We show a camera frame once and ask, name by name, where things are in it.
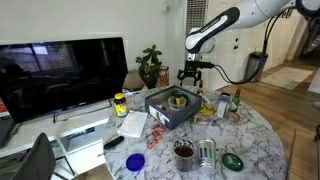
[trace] green bottle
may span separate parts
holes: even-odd
[[[230,107],[230,111],[231,112],[237,112],[239,104],[240,104],[240,93],[241,93],[241,89],[238,88],[236,91],[236,95],[232,98],[231,101],[231,107]]]

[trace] marble table top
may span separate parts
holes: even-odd
[[[139,94],[127,96],[128,107],[134,111],[145,112],[144,98],[163,88],[142,91]],[[212,105],[217,105],[219,92],[205,91],[205,98]],[[148,115],[144,130],[140,138],[125,138],[124,142],[114,149],[105,151],[106,164],[114,179],[285,179],[287,162],[283,145],[271,125],[254,109],[241,102],[238,113],[239,122],[232,120],[230,112],[226,118],[219,119],[212,127],[191,123],[191,118],[173,130],[166,129],[162,133],[163,139],[152,149],[147,149],[147,142],[152,139],[152,127],[159,122]],[[118,136],[124,118],[113,114],[106,124],[104,142]],[[251,149],[245,150],[241,146],[244,133],[255,137]],[[173,142],[179,138],[187,138],[195,142],[206,137],[212,137],[217,143],[216,173],[202,174],[197,163],[193,163],[192,170],[180,172],[175,167]],[[222,155],[226,152],[236,154],[243,163],[240,172],[233,172],[222,164]],[[126,168],[126,160],[133,153],[142,153],[146,162],[139,172],[130,172]]]

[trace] television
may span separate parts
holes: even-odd
[[[127,73],[121,37],[0,45],[0,97],[17,123],[110,99]]]

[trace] black remote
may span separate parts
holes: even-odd
[[[114,140],[105,144],[103,148],[104,148],[104,150],[111,149],[111,148],[115,147],[116,145],[118,145],[119,143],[121,143],[123,140],[124,140],[124,137],[119,136],[119,137],[115,138]]]

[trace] paper sheet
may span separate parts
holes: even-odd
[[[120,129],[117,131],[120,136],[135,137],[141,136],[148,113],[130,111],[124,119]]]

